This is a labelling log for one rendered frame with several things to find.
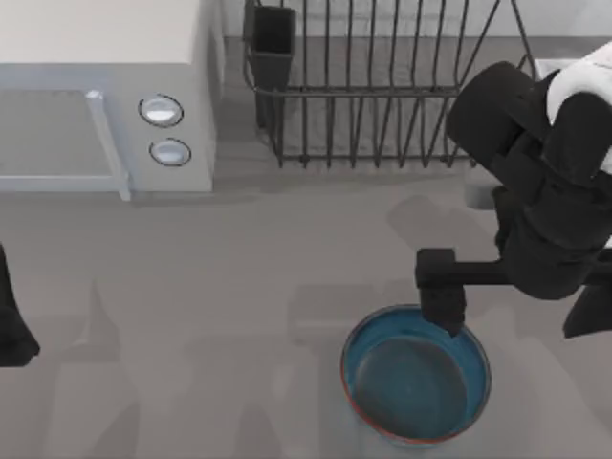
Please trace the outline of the glass microwave door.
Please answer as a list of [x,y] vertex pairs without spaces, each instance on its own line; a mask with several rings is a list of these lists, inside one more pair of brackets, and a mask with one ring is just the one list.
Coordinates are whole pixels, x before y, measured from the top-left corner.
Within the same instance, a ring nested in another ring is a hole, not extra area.
[[100,90],[0,89],[0,193],[132,198]]

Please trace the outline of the small round microwave knob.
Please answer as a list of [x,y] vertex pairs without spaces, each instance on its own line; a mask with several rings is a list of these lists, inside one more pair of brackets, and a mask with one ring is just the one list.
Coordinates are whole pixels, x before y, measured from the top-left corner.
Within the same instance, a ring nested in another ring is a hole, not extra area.
[[192,157],[189,146],[173,138],[151,143],[148,147],[148,152],[157,164],[165,167],[182,167]]

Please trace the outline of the pale microwave oven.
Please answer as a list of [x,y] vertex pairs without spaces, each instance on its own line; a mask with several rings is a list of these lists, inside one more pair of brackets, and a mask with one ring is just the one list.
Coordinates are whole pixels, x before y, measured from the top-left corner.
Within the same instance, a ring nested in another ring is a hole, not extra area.
[[[225,64],[220,0],[0,0],[0,89],[100,90],[132,196],[212,190]],[[157,94],[183,106],[179,124],[141,118]],[[150,157],[167,138],[186,165]]]

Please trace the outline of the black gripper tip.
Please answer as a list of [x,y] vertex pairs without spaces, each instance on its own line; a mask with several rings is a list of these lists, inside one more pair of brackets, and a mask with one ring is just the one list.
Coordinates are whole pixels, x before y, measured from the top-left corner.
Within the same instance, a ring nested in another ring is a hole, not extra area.
[[27,366],[40,350],[18,309],[6,254],[0,244],[0,368]]

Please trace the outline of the large round microwave knob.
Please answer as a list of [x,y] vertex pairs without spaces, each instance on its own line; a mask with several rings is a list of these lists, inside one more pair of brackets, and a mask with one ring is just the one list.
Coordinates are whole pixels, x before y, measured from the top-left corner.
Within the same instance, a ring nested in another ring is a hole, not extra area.
[[170,128],[179,124],[185,114],[178,100],[163,94],[141,99],[138,112],[145,122],[159,128]]

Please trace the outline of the blue bowl with red rim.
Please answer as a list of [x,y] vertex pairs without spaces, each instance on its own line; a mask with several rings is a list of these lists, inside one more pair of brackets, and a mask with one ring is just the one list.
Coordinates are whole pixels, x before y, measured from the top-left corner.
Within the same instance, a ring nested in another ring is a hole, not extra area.
[[381,308],[349,332],[339,358],[348,405],[392,444],[432,448],[473,427],[492,392],[489,357],[463,326],[451,336],[416,305]]

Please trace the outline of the black utensil holder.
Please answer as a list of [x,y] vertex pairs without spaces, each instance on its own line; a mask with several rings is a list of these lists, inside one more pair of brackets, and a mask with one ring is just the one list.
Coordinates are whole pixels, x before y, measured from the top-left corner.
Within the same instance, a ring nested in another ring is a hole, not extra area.
[[245,0],[243,38],[255,94],[259,129],[274,127],[274,104],[286,91],[295,55],[296,14],[292,8]]

